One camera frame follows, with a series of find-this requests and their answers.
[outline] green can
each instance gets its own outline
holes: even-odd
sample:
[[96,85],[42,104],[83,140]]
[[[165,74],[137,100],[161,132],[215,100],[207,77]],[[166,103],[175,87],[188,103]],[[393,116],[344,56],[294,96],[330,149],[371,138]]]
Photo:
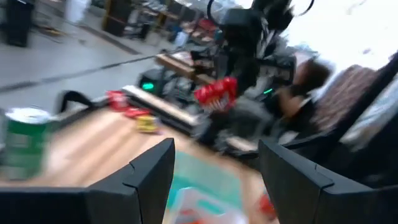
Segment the green can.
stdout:
[[45,160],[50,114],[37,108],[13,108],[4,117],[6,177],[24,180],[36,176]]

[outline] wooden table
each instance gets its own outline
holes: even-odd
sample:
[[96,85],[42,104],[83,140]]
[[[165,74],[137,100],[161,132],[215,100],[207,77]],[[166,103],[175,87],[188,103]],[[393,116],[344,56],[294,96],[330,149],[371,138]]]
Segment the wooden table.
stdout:
[[[125,166],[165,138],[174,138],[176,150],[215,164],[241,181],[243,207],[250,223],[267,223],[255,204],[264,190],[261,175],[231,159],[218,156],[189,137],[168,127],[161,135],[138,133],[135,121],[107,108],[93,112],[55,133],[44,173],[24,182],[0,180],[0,186],[87,187]],[[192,176],[201,174],[200,170]],[[169,223],[166,212],[164,224]]]
[[206,85],[214,82],[214,78],[211,78],[208,75],[196,75],[195,69],[190,66],[190,64],[192,64],[191,62],[183,63],[167,54],[158,54],[156,55],[155,60],[158,64],[163,65],[167,70],[175,71],[177,75],[189,78],[198,84]]

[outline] black case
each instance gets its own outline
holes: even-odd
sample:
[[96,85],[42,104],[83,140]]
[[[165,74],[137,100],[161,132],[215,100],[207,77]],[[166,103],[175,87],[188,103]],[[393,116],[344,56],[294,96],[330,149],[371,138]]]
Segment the black case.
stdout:
[[5,26],[7,44],[18,47],[28,46],[34,4],[34,1],[7,1]]

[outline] concrete floor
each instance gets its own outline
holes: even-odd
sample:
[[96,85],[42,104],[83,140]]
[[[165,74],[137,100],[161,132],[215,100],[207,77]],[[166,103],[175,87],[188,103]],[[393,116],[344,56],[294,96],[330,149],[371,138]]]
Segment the concrete floor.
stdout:
[[[84,22],[100,29],[99,18],[89,16]],[[107,90],[135,84],[138,74],[155,66],[154,60],[142,60],[96,72],[93,69],[154,55],[162,48],[171,48],[165,41],[161,41],[159,46],[151,46],[151,43],[119,39],[141,53],[131,55],[70,24],[63,23],[62,30],[69,36],[59,39],[61,43],[34,32],[29,48],[0,44],[0,90],[2,86],[35,83],[32,86],[22,85],[20,88],[0,91],[0,108],[39,106],[53,112],[55,99],[62,90],[81,91],[91,98],[103,96]]]

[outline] person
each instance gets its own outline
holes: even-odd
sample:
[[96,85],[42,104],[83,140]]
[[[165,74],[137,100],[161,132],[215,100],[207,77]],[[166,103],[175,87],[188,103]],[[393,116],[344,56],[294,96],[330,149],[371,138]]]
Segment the person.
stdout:
[[63,113],[70,106],[69,102],[81,103],[89,109],[93,109],[95,104],[91,102],[85,95],[73,90],[66,90],[60,93],[58,98],[57,113]]
[[199,48],[190,51],[192,67],[195,74],[211,74],[214,70],[213,57],[210,55],[210,48]]
[[314,102],[309,100],[310,92],[323,86],[330,74],[331,69],[324,63],[315,58],[307,60],[296,69],[292,84],[276,89],[274,96],[263,104],[239,97],[227,113],[213,111],[209,116],[212,123],[203,123],[206,127],[198,127],[195,136],[203,144],[211,145],[217,133],[226,128],[235,136],[257,139],[262,134],[270,135],[272,125],[281,118],[292,122],[294,127],[306,125],[315,110],[310,110],[311,113],[299,112],[304,104],[315,108]]
[[277,118],[292,119],[308,101],[310,93],[322,87],[331,75],[331,69],[315,58],[300,64],[294,74],[293,84],[276,90],[266,103],[267,110]]

